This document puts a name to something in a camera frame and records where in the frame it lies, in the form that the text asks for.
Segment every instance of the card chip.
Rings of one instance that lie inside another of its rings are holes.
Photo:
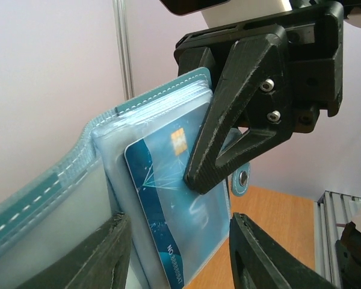
[[[173,142],[175,155],[180,155],[182,152],[187,150],[186,135],[183,128],[173,132],[171,134],[171,140]]]

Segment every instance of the black bracket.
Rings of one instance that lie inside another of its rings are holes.
[[[361,233],[353,222],[336,242],[336,253],[342,289],[361,289]]]
[[[290,0],[291,8],[299,9],[303,7],[308,7],[310,5],[317,5],[324,2],[329,2],[334,0]],[[358,8],[358,13],[361,14],[361,0],[337,0],[344,6],[344,16],[347,18],[351,14],[352,10]]]
[[[130,251],[130,217],[116,214],[66,256],[18,289],[124,289]]]
[[[207,193],[244,163],[312,132],[319,111],[342,100],[342,5],[275,14],[197,33],[176,45],[179,75],[207,67],[214,98],[194,145],[185,182]],[[220,153],[231,127],[248,127]]]
[[[235,289],[335,289],[244,214],[233,215],[229,246]]]

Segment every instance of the screw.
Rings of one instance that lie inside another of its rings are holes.
[[[261,84],[260,88],[263,92],[270,92],[274,88],[274,81],[268,78]]]
[[[298,33],[296,33],[296,32],[289,31],[288,32],[288,40],[289,40],[289,43],[299,44],[300,35]]]
[[[244,170],[239,174],[239,184],[241,186],[245,186],[247,185],[247,181],[248,181],[248,177],[247,177],[247,172],[245,172]]]
[[[312,123],[312,118],[310,116],[300,116],[298,121],[303,125],[310,125]]]
[[[272,113],[267,114],[267,119],[271,122],[278,122],[281,119],[279,111],[274,110]]]

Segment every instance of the white stitching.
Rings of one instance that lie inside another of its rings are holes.
[[[91,169],[93,166],[95,166],[96,164],[97,164],[97,161],[95,161],[92,165],[90,165],[90,167],[88,168],[88,170],[90,170],[90,169]],[[59,196],[57,196],[56,199],[54,199],[50,204],[48,204],[41,212],[37,213],[37,215],[36,215],[32,220],[30,220],[28,223],[24,224],[24,225],[17,231],[17,234],[18,234],[19,232],[23,231],[30,223],[32,223],[33,221],[35,221],[35,219],[38,218],[38,216],[39,216],[40,214],[42,214],[49,206],[51,206],[54,202],[56,202],[62,195],[64,195],[65,193],[67,193],[71,187],[73,187],[74,185],[77,185],[78,182],[74,183],[73,185],[70,185],[70,186],[67,188],[67,190],[64,190]],[[11,238],[9,238],[7,241],[5,241],[4,243],[2,243],[2,244],[0,245],[0,248],[3,247],[3,246],[5,246],[5,245],[6,245],[7,243],[9,243],[10,241],[11,241]]]
[[[19,213],[16,213],[11,219],[10,219],[10,222],[12,222],[14,219],[16,219],[20,214]]]
[[[0,226],[0,231],[3,230],[5,228],[6,225],[1,225]]]
[[[155,116],[152,116],[152,117],[146,119],[146,122],[150,122],[150,121],[152,121],[153,119],[156,119],[157,117],[160,117],[160,116],[162,116],[163,114],[168,113],[169,111],[174,110],[174,109],[177,108],[177,107],[180,107],[180,106],[183,105],[183,104],[177,104],[177,105],[174,106],[174,107],[168,108],[168,109],[162,111],[160,114],[157,114],[157,115],[155,115]]]
[[[181,81],[181,82],[178,83],[178,84],[175,84],[175,85],[167,88],[166,90],[163,90],[162,92],[157,93],[156,95],[154,95],[154,96],[152,96],[152,97],[149,97],[148,99],[145,99],[143,102],[139,102],[137,105],[133,105],[131,108],[135,108],[135,107],[141,105],[142,103],[145,103],[145,102],[147,102],[147,101],[149,101],[149,100],[151,100],[151,99],[154,99],[154,98],[156,98],[157,96],[159,96],[159,95],[161,95],[161,94],[163,94],[163,93],[165,93],[165,92],[169,92],[169,91],[172,90],[173,88],[175,88],[175,87],[177,87],[177,86],[179,86],[179,85],[181,85],[181,84],[183,84],[183,83],[185,83],[185,82],[188,82],[189,80],[192,80],[193,78],[198,77],[198,76],[204,76],[205,80],[207,80],[206,75],[203,74],[203,73],[198,74],[198,75],[194,75],[194,76],[192,76],[192,77],[189,77],[188,79],[185,79],[184,81]],[[122,114],[122,113],[125,113],[125,112],[127,112],[127,111],[129,111],[129,110],[130,110],[130,108],[127,108],[127,109],[125,109],[124,111],[120,111],[120,112],[119,112],[119,115]],[[114,117],[114,116],[116,116],[116,115],[117,115],[117,114],[112,114],[111,116],[108,116],[106,119],[102,120],[100,123],[97,123],[95,127],[99,126],[100,124],[106,122],[107,120],[111,119],[112,117]],[[70,167],[72,167],[72,165],[74,164],[74,162],[77,161],[77,159],[78,159],[78,158],[81,156],[81,154],[84,152],[85,147],[86,147],[86,144],[85,144],[84,147],[80,150],[78,156],[77,156],[62,172],[60,172],[60,173],[58,174],[58,176],[61,176],[61,175],[65,174],[65,173],[67,172],[67,170],[68,170]],[[58,179],[57,181],[55,181],[55,182],[52,184],[52,186],[50,186],[49,188],[47,188],[47,189],[43,192],[43,194],[46,194],[47,192],[49,192],[49,191],[51,190],[51,188],[53,188],[54,186],[56,186],[56,185],[59,183],[59,181],[60,181],[59,179]],[[64,194],[67,190],[65,190],[63,193],[61,193],[59,196],[57,196],[56,199],[58,199],[58,198],[59,198],[62,194]],[[36,197],[36,198],[33,200],[32,203],[33,203],[33,204],[36,203],[36,202],[37,202],[38,200],[40,200],[41,198],[42,198],[41,195],[38,196],[38,197]],[[25,206],[25,207],[21,210],[21,212],[26,211],[27,209],[30,208],[30,206],[31,206],[31,205]],[[28,223],[33,222],[33,220],[34,220],[39,214],[37,214],[37,215],[36,215],[32,220],[30,220]],[[10,222],[12,222],[12,221],[13,221],[14,219],[16,219],[18,216],[19,216],[19,213],[16,213],[16,214],[7,222],[7,224],[9,224]],[[1,226],[0,226],[0,231],[3,230],[7,224],[1,225]]]

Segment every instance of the metal bolt head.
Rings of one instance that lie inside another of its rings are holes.
[[[278,122],[281,119],[281,114],[279,111],[274,110],[272,113],[267,114],[267,119],[270,122]]]
[[[266,79],[260,86],[263,92],[270,92],[274,88],[274,81],[270,78]]]
[[[247,172],[245,172],[244,170],[239,174],[239,184],[244,187],[245,185],[247,185],[248,182],[248,176],[247,176]]]

